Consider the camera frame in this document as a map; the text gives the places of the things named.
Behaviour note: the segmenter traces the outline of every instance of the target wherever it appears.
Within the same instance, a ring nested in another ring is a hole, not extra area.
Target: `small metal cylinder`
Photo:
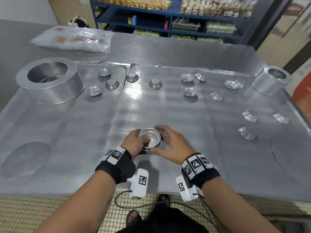
[[[285,70],[275,66],[266,66],[252,82],[252,86],[262,94],[273,96],[292,80],[292,75]]]
[[[76,98],[84,89],[75,62],[66,58],[45,58],[24,66],[16,82],[40,104],[56,105]]]

